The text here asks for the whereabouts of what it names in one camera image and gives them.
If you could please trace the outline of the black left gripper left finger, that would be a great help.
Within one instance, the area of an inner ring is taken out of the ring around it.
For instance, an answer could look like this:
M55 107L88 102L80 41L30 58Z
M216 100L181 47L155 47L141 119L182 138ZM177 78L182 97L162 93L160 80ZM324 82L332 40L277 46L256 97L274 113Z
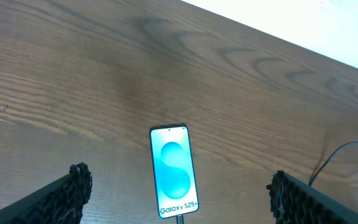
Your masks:
M73 164L69 174L0 209L0 224L79 224L92 185L88 165Z

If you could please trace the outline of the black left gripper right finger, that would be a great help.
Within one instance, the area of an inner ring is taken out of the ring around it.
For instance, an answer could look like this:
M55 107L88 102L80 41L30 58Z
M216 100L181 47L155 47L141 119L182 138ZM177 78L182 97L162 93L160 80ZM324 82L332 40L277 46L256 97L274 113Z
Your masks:
M266 186L276 224L358 224L358 213L279 170Z

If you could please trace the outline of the blue Samsung Galaxy smartphone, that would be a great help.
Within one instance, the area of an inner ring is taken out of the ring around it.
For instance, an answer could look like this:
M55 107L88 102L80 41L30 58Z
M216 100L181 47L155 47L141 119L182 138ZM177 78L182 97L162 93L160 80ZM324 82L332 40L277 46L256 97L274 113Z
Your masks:
M153 126L149 138L158 216L184 224L184 216L200 208L189 129L185 123Z

